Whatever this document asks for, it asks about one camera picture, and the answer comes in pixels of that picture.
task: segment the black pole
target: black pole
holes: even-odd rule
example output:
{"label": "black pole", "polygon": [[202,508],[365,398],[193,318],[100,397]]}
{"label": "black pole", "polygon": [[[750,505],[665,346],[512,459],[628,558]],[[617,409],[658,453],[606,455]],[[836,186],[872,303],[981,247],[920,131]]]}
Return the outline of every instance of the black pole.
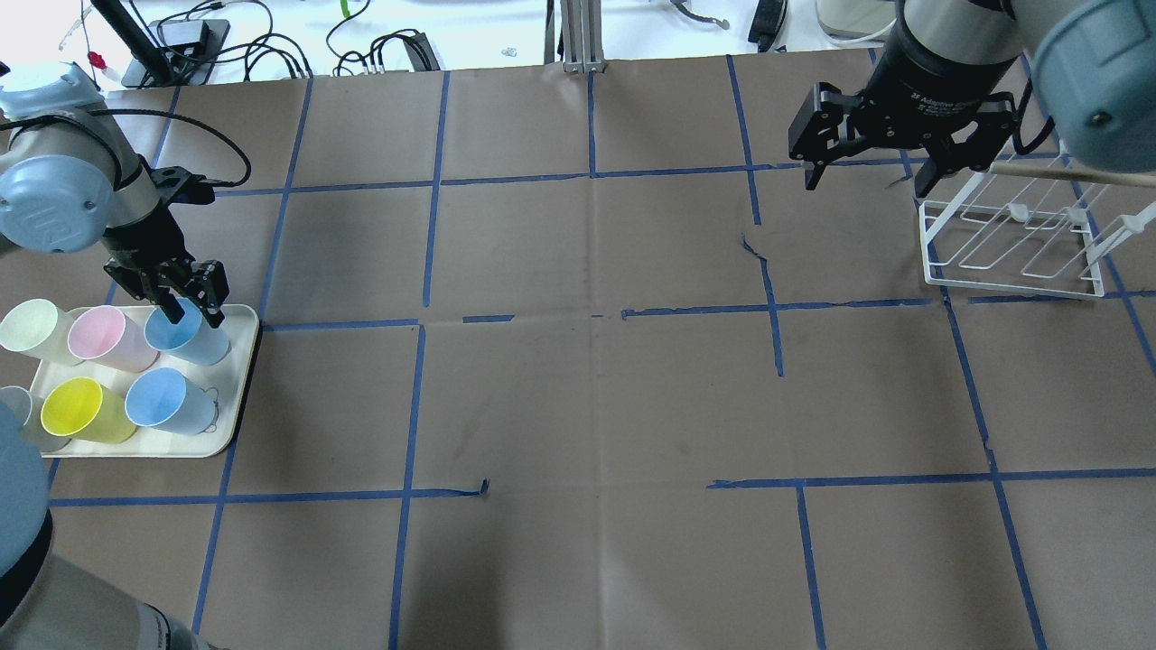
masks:
{"label": "black pole", "polygon": [[144,30],[128,15],[120,0],[92,0],[92,8],[104,16],[117,36],[125,42],[125,45],[128,45],[133,58],[140,61],[153,76],[153,86],[168,86],[172,82],[172,66],[144,34]]}

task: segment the pink cup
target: pink cup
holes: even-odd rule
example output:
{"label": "pink cup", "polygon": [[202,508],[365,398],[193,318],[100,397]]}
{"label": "pink cup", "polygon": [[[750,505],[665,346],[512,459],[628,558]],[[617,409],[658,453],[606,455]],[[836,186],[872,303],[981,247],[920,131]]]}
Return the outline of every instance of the pink cup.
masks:
{"label": "pink cup", "polygon": [[140,372],[160,353],[144,340],[144,328],[112,305],[92,308],[68,331],[68,352],[101,365]]}

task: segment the wooden stick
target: wooden stick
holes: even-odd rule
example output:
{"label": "wooden stick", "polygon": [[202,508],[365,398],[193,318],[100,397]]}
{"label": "wooden stick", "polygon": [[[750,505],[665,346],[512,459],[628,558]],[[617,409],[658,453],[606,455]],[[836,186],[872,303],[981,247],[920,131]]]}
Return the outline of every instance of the wooden stick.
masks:
{"label": "wooden stick", "polygon": [[1156,189],[1156,176],[1144,173],[1116,173],[1111,171],[1096,171],[1092,169],[1062,169],[1029,167],[1025,164],[1013,164],[1006,162],[993,162],[987,169],[987,173],[1003,173],[1006,176],[1020,176],[1023,178],[1050,178],[1053,180],[1079,180],[1084,183],[1104,183],[1112,185],[1126,185],[1129,187],[1153,187]]}

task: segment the metal post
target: metal post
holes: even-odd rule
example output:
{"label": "metal post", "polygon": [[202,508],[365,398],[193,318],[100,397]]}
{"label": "metal post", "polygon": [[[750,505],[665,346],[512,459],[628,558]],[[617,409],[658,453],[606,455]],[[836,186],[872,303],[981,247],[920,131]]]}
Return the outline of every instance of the metal post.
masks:
{"label": "metal post", "polygon": [[563,69],[602,72],[602,0],[558,0],[562,5]]}
{"label": "metal post", "polygon": [[153,86],[166,86],[172,82],[172,66],[144,34],[144,30],[128,15],[120,0],[92,0],[92,8],[104,16],[109,27],[128,46],[133,58],[144,66],[144,69],[153,77]]}

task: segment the white cup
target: white cup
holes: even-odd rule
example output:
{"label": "white cup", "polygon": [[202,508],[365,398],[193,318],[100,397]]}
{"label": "white cup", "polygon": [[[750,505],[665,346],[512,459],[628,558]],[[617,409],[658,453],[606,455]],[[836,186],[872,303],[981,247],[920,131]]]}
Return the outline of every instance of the white cup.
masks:
{"label": "white cup", "polygon": [[68,350],[73,320],[51,301],[22,302],[0,320],[0,347],[52,363],[76,365],[81,360]]}
{"label": "white cup", "polygon": [[53,436],[40,424],[44,400],[21,386],[0,389],[0,404],[8,407],[20,422],[20,437],[44,453],[59,451],[71,438]]}
{"label": "white cup", "polygon": [[195,436],[216,420],[217,407],[200,386],[173,368],[156,368],[133,382],[125,413],[138,427]]}
{"label": "white cup", "polygon": [[158,356],[144,340],[144,330],[108,304],[94,306],[76,318],[68,331],[68,352],[126,372],[140,372]]}

